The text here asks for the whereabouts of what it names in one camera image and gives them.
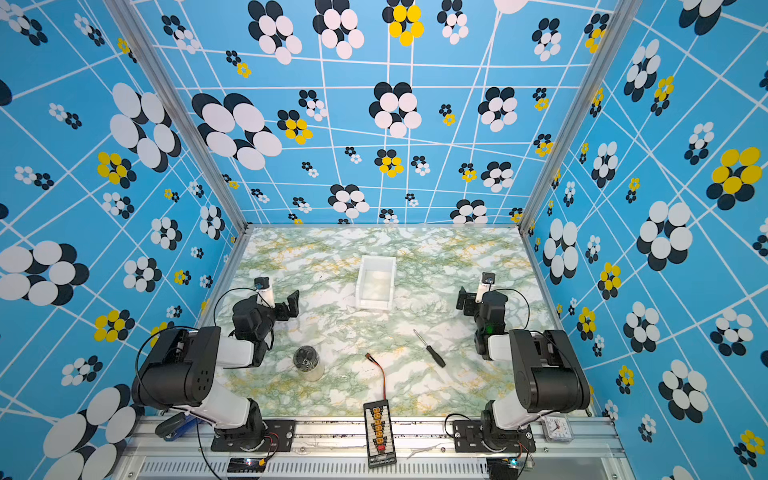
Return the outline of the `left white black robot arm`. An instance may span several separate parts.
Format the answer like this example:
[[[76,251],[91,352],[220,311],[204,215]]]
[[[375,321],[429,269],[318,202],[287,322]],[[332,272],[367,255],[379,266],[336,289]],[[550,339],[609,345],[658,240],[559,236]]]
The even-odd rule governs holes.
[[[219,369],[259,367],[274,346],[274,326],[299,315],[300,292],[276,303],[269,288],[255,290],[232,307],[233,330],[174,327],[153,334],[154,343],[142,363],[135,365],[134,403],[171,411],[155,435],[172,441],[206,422],[213,427],[211,449],[217,452],[286,451],[293,421],[270,425],[258,403],[240,396],[215,379]]]

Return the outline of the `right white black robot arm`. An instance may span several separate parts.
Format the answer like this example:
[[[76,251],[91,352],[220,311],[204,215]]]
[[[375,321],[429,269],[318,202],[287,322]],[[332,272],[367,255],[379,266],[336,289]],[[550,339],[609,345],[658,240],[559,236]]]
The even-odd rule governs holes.
[[[568,335],[562,330],[508,330],[503,289],[471,293],[459,289],[456,308],[475,321],[474,343],[486,361],[512,374],[514,391],[491,400],[481,412],[483,447],[501,453],[514,445],[531,452],[529,426],[556,414],[586,410],[590,390]]]

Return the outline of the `black handle screwdriver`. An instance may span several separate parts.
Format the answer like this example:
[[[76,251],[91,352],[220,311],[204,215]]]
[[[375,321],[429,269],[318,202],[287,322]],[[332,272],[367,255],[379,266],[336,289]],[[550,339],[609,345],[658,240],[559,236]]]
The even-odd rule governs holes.
[[[431,344],[429,344],[426,339],[417,331],[413,330],[416,337],[419,339],[419,341],[423,344],[425,347],[425,350],[430,354],[431,358],[434,360],[434,362],[440,367],[445,368],[446,362],[442,358],[442,356],[432,347]]]

